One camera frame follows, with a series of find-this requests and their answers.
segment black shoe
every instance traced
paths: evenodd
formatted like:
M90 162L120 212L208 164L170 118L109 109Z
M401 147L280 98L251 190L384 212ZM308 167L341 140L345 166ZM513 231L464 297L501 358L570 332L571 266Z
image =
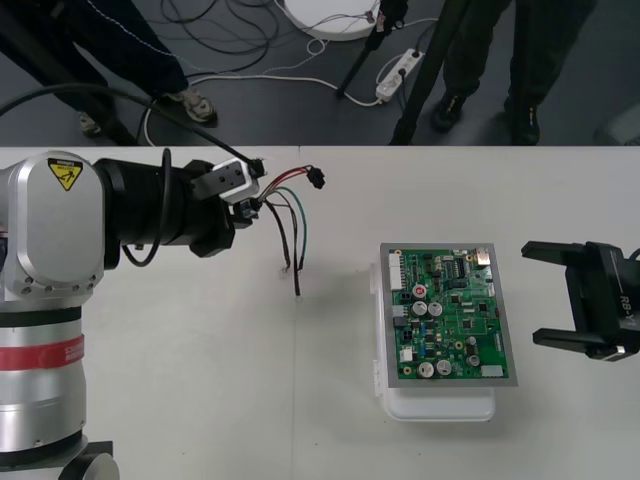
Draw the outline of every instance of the black shoe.
M504 102L504 111L509 119L509 125L513 120L513 100L507 97ZM516 135L515 145L534 146L540 141L540 125L538 125L537 107L535 105L527 105L522 111L518 112L520 116L519 131Z
M442 100L431 114L431 126L434 130L446 133L460 121L462 106L467 97L445 93Z

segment red wire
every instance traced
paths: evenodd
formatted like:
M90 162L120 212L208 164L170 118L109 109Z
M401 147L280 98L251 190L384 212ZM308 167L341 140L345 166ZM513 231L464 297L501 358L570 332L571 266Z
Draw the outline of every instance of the red wire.
M290 180L294 177L304 175L305 173L307 173L307 170L304 168L295 168L287 172L284 172L283 174L279 175L273 182L271 182L264 191L265 193L269 192L270 190L275 189L281 183L287 180Z
M281 173L280 175L278 175L275 180L273 182L270 183L270 185L273 185L275 183L278 183L279 181L282 181L282 179L284 179L284 177L286 177L287 175L290 175L292 173L306 173L306 169L299 167L299 168L293 168L291 170L288 170L284 173Z

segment connector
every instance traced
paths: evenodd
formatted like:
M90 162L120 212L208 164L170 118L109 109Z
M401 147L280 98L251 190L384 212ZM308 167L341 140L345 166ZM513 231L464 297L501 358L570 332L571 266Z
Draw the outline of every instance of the connector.
M322 170L316 167L309 168L309 172L307 172L307 178L317 189L321 189L326 183L324 181L324 173L322 173Z

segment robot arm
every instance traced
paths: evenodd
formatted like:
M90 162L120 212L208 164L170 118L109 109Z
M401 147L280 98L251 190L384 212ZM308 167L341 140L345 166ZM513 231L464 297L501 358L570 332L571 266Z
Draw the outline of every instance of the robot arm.
M47 152L0 172L3 479L119 478L109 448L92 451L82 436L81 307L121 247L231 248L263 175L260 161L239 159L172 168L169 150L163 168Z

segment circuit board component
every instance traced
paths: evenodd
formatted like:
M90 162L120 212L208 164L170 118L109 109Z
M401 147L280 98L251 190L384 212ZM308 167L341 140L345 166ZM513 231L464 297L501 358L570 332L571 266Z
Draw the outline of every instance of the circuit board component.
M515 376L488 248L389 249L388 258L399 380Z

